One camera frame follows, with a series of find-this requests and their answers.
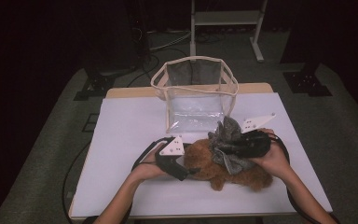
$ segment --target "person's right hand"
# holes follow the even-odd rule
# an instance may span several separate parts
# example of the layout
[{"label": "person's right hand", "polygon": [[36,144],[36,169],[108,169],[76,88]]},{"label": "person's right hand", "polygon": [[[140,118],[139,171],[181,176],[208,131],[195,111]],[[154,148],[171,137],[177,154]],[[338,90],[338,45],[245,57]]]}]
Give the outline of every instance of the person's right hand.
[{"label": "person's right hand", "polygon": [[[274,133],[270,129],[262,129],[261,131],[265,133]],[[266,170],[269,174],[274,175],[280,179],[284,178],[286,175],[290,174],[293,169],[284,156],[283,150],[278,143],[271,143],[269,152],[261,158],[251,158],[250,161],[255,162]]]}]

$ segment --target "mesh storage basket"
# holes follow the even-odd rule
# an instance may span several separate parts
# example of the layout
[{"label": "mesh storage basket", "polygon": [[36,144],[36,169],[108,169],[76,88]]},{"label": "mesh storage basket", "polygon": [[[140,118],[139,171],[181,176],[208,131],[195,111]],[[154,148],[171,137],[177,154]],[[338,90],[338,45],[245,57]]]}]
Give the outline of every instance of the mesh storage basket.
[{"label": "mesh storage basket", "polygon": [[238,82],[221,59],[192,56],[166,62],[151,86],[167,102],[167,133],[209,132],[229,116]]}]

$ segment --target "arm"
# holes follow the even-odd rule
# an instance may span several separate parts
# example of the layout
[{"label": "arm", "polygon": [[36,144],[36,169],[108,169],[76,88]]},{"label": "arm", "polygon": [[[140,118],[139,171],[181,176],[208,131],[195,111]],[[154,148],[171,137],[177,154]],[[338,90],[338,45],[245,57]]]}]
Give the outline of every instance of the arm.
[{"label": "arm", "polygon": [[268,173],[280,178],[292,194],[297,205],[310,217],[320,223],[336,223],[334,219],[316,201],[296,172],[285,158],[281,147],[272,143],[269,152],[263,158],[251,159]]},{"label": "arm", "polygon": [[155,153],[158,150],[151,151],[146,158],[141,162],[126,178],[117,191],[115,197],[110,204],[106,206],[103,212],[98,216],[94,223],[120,223],[130,208],[135,191],[146,179],[151,179],[160,175],[165,175],[157,165],[153,164],[155,160]]}]

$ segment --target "hand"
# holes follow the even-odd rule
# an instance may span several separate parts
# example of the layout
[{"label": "hand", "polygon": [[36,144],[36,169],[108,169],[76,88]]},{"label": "hand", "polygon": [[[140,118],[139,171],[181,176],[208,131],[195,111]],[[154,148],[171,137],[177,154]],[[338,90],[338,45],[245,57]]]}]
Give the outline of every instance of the hand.
[{"label": "hand", "polygon": [[[260,131],[271,133],[271,137],[273,137],[272,134],[274,132],[271,129],[261,129]],[[257,163],[269,174],[277,176],[280,179],[285,178],[293,171],[292,167],[284,156],[281,147],[276,142],[271,143],[269,152],[264,157],[252,158],[249,160]]]},{"label": "hand", "polygon": [[152,179],[161,175],[166,175],[159,167],[156,165],[156,152],[162,147],[163,144],[159,144],[155,149],[149,152],[147,156],[142,160],[142,162],[130,173],[131,176],[139,179],[146,180]]}]

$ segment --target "teddy bear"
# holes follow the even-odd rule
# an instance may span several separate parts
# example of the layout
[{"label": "teddy bear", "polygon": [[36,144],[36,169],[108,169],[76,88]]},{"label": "teddy bear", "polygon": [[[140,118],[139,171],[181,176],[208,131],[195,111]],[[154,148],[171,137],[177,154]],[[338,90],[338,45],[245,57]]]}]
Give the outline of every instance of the teddy bear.
[{"label": "teddy bear", "polygon": [[210,144],[210,139],[200,139],[185,148],[185,168],[199,169],[197,173],[193,174],[195,179],[209,180],[212,189],[216,191],[222,190],[226,181],[248,186],[254,191],[260,191],[271,185],[272,176],[257,164],[231,175],[226,167],[212,160]]}]

